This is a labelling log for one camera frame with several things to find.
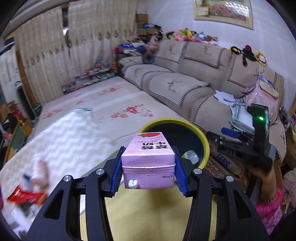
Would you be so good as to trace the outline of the pink sleeved forearm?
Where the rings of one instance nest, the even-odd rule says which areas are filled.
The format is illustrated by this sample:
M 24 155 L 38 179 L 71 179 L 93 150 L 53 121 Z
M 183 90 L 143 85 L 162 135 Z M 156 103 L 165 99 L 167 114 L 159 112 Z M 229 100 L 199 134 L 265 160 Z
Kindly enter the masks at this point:
M 261 194 L 254 207 L 269 235 L 282 218 L 282 199 L 283 191 L 277 188 L 276 181 L 264 180 L 262 182 Z

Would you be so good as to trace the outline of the person's right hand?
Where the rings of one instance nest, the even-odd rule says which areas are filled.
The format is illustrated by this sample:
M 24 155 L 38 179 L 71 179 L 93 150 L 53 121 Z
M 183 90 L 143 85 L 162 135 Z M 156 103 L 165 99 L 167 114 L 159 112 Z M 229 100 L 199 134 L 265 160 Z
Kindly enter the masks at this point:
M 271 184 L 276 181 L 275 171 L 273 166 L 271 166 L 271 168 L 267 171 L 264 171 L 262 168 L 257 168 L 254 166 L 249 166 L 248 169 L 252 174 L 258 177 L 264 184 Z

